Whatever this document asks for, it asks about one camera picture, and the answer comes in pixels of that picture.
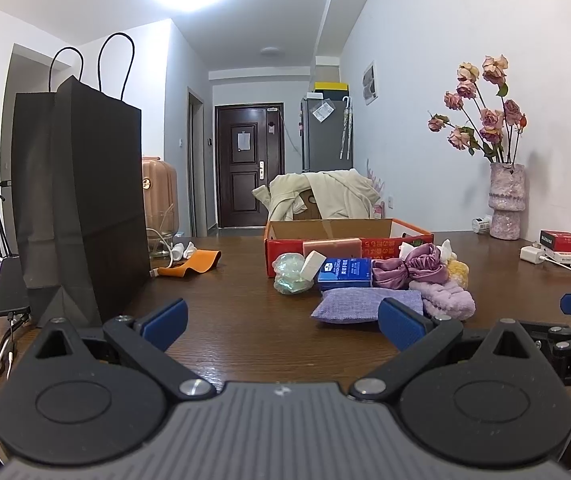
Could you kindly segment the mauve satin scrunchie cloth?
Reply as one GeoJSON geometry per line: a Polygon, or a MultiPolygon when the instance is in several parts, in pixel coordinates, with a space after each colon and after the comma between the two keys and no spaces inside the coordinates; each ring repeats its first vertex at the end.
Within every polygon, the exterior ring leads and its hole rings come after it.
{"type": "Polygon", "coordinates": [[[372,261],[372,284],[387,289],[406,289],[411,282],[442,285],[448,271],[441,250],[434,244],[413,246],[403,243],[399,256],[372,261]]]}

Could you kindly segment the yellow plush toy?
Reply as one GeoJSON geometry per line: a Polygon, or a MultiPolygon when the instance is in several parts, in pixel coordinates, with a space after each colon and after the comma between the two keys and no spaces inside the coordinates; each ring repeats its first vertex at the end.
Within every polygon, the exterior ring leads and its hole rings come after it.
{"type": "Polygon", "coordinates": [[[469,287],[469,267],[456,258],[450,258],[447,261],[446,269],[448,271],[448,276],[450,281],[455,282],[458,286],[463,289],[469,287]]]}

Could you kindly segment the lavender fabric sachet pillow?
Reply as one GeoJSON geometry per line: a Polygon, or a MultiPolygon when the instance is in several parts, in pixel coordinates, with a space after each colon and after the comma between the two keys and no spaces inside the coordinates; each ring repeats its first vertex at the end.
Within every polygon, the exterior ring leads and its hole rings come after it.
{"type": "Polygon", "coordinates": [[[310,314],[310,318],[327,324],[375,322],[378,319],[379,305],[386,298],[395,299],[412,311],[423,313],[423,300],[417,290],[346,287],[322,292],[321,302],[310,314]]]}

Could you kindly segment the white tissue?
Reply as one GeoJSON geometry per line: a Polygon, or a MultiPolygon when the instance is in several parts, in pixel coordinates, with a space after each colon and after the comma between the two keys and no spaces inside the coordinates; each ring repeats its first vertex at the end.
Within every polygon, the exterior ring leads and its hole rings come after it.
{"type": "MultiPolygon", "coordinates": [[[[415,245],[411,245],[407,242],[402,242],[399,247],[399,257],[401,259],[406,259],[410,252],[415,249],[415,245]]],[[[451,259],[456,259],[457,255],[451,248],[450,240],[445,240],[442,245],[438,246],[439,255],[441,256],[441,263],[447,263],[451,259]]]]}

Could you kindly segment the blue tissue pack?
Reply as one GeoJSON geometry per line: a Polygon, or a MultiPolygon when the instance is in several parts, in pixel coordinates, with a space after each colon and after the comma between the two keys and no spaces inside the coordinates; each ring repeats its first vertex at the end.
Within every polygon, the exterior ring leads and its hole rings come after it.
{"type": "Polygon", "coordinates": [[[372,286],[369,258],[328,258],[317,274],[317,287],[324,292],[336,288],[372,286]]]}

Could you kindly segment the white foam block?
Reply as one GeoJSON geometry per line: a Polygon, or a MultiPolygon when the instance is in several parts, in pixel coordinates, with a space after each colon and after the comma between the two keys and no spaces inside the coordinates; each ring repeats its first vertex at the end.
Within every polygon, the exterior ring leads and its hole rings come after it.
{"type": "Polygon", "coordinates": [[[299,275],[303,280],[313,282],[316,275],[325,264],[325,260],[327,260],[325,255],[313,250],[305,257],[302,269],[299,271],[299,275]]]}

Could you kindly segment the pale green mesh pouf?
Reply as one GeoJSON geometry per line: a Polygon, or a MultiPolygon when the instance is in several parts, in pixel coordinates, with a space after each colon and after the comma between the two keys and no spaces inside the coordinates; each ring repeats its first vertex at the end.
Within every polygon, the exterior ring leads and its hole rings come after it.
{"type": "Polygon", "coordinates": [[[298,252],[286,252],[272,262],[273,287],[282,295],[297,295],[312,289],[314,282],[303,277],[305,258],[298,252]]]}

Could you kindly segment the red and black box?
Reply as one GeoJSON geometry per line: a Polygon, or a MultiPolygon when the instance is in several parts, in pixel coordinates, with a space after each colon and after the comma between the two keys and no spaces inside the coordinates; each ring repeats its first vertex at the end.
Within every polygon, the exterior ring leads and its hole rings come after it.
{"type": "Polygon", "coordinates": [[[571,252],[571,232],[541,230],[539,242],[553,252],[571,252]]]}

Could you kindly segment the white tube on table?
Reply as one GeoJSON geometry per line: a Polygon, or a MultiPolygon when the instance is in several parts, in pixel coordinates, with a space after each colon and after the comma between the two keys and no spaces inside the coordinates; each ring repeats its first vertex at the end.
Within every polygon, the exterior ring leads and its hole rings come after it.
{"type": "Polygon", "coordinates": [[[171,247],[170,254],[174,262],[180,262],[183,260],[189,260],[196,251],[197,248],[192,242],[189,242],[188,245],[178,243],[171,247]]]}

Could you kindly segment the red cardboard box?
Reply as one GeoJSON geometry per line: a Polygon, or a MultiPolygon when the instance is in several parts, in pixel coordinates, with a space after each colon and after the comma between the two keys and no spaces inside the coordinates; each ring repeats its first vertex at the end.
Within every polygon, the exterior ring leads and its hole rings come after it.
{"type": "Polygon", "coordinates": [[[270,221],[264,230],[264,258],[269,278],[272,263],[288,252],[306,257],[315,250],[327,258],[388,259],[399,256],[403,243],[433,243],[434,234],[398,219],[332,219],[270,221]]]}

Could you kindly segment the small white packet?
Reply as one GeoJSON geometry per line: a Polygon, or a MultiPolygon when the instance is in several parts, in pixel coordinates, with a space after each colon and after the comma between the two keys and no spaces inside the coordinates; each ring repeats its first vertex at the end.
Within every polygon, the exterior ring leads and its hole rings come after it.
{"type": "Polygon", "coordinates": [[[488,234],[491,229],[491,216],[473,218],[471,227],[476,234],[488,234]]]}

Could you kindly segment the pink speckled vase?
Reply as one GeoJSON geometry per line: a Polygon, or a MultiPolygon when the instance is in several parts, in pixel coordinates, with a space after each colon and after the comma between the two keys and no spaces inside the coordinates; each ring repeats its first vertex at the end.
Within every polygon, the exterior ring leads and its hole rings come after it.
{"type": "Polygon", "coordinates": [[[489,234],[497,240],[521,237],[522,212],[526,208],[525,167],[520,164],[491,163],[488,207],[491,208],[489,234]]]}

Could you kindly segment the black smartphone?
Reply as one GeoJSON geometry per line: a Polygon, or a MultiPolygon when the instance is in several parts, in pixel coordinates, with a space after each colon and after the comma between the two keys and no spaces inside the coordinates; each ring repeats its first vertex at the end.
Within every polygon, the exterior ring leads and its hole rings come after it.
{"type": "Polygon", "coordinates": [[[20,258],[8,257],[0,265],[0,318],[30,311],[20,258]]]}

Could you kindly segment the pink hard-shell suitcase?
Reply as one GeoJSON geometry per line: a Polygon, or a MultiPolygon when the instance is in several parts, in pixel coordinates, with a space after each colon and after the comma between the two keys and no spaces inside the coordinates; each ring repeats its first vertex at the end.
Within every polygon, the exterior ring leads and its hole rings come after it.
{"type": "Polygon", "coordinates": [[[177,171],[159,157],[142,158],[142,186],[146,226],[160,234],[179,230],[177,171]]]}

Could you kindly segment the chair with cream coat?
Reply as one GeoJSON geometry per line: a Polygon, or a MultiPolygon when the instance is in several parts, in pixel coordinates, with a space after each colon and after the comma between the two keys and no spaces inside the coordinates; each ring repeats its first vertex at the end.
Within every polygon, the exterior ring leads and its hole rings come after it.
{"type": "Polygon", "coordinates": [[[354,168],[279,174],[252,194],[266,207],[269,221],[293,221],[308,210],[306,192],[313,194],[321,219],[373,219],[381,200],[373,181],[354,168]]]}

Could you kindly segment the dried pink rose bouquet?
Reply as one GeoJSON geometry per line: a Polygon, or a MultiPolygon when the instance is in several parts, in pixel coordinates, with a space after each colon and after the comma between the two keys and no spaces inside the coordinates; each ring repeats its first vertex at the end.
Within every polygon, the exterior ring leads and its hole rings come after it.
{"type": "Polygon", "coordinates": [[[526,114],[509,98],[509,61],[503,55],[486,55],[481,66],[462,62],[457,84],[446,91],[443,102],[450,112],[460,113],[458,124],[446,114],[430,114],[427,129],[445,131],[448,143],[471,156],[481,153],[492,164],[514,167],[520,140],[527,127],[526,114]]]}

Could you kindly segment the black paper shopping bag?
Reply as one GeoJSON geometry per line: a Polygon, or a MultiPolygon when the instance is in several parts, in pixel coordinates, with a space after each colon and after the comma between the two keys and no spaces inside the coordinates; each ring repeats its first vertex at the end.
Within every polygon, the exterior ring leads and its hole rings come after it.
{"type": "Polygon", "coordinates": [[[38,326],[100,326],[150,278],[141,127],[139,108],[75,76],[16,96],[13,217],[38,326]]]}

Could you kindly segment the grey refrigerator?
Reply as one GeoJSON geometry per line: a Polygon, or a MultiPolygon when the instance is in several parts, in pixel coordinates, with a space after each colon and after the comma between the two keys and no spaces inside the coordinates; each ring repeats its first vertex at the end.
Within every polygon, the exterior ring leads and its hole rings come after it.
{"type": "Polygon", "coordinates": [[[348,170],[353,141],[347,125],[348,99],[302,99],[302,158],[304,172],[348,170]]]}

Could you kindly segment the dark brown entrance door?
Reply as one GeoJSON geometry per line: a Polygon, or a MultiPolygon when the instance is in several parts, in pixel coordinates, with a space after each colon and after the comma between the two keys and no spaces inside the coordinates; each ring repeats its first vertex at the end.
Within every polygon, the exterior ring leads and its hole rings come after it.
{"type": "Polygon", "coordinates": [[[218,226],[264,226],[268,210],[253,191],[284,171],[283,105],[218,106],[215,137],[218,226]]]}

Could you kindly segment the yellow box on refrigerator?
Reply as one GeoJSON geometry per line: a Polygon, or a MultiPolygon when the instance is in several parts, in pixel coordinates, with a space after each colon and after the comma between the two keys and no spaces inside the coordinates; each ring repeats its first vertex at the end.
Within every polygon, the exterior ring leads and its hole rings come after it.
{"type": "Polygon", "coordinates": [[[348,84],[343,84],[343,82],[338,82],[338,81],[316,81],[315,82],[315,91],[316,92],[325,92],[325,91],[348,92],[349,87],[348,87],[348,84]]]}

